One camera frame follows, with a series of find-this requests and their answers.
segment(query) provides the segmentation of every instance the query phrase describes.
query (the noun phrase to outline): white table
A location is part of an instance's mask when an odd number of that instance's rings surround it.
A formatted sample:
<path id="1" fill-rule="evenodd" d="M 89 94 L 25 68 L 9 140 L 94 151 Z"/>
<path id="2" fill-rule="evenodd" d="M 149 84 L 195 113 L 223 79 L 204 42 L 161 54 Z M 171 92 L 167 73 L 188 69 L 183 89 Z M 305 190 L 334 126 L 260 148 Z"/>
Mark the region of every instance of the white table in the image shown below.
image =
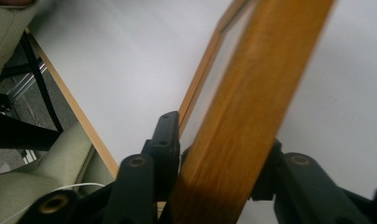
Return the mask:
<path id="1" fill-rule="evenodd" d="M 115 175 L 178 110 L 224 1 L 42 1 L 30 30 Z"/>

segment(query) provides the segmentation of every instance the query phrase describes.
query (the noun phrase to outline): white cable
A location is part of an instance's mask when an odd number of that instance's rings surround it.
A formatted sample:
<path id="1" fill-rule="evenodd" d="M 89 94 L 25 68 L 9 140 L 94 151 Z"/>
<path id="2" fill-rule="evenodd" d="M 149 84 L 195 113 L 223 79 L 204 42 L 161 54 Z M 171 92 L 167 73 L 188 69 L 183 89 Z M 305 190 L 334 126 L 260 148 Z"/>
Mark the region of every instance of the white cable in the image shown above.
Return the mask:
<path id="1" fill-rule="evenodd" d="M 99 187 L 104 187 L 105 185 L 103 184 L 98 184 L 98 183 L 81 183 L 81 184 L 74 184 L 74 185 L 68 185 L 68 186 L 63 186 L 63 187 L 60 187 L 60 188 L 57 188 L 55 190 L 53 190 L 52 192 L 54 191 L 57 191 L 57 190 L 60 190 L 60 189 L 70 189 L 70 188 L 74 188 L 74 187 L 80 187 L 80 186 L 99 186 Z M 22 208 L 18 213 L 12 215 L 11 217 L 8 217 L 6 220 L 4 220 L 3 222 L 1 222 L 0 224 L 5 224 L 7 223 L 8 221 L 10 221 L 12 218 L 16 217 L 17 215 L 19 215 L 20 213 L 24 212 L 27 208 L 29 208 L 32 204 L 29 204 L 28 206 Z"/>

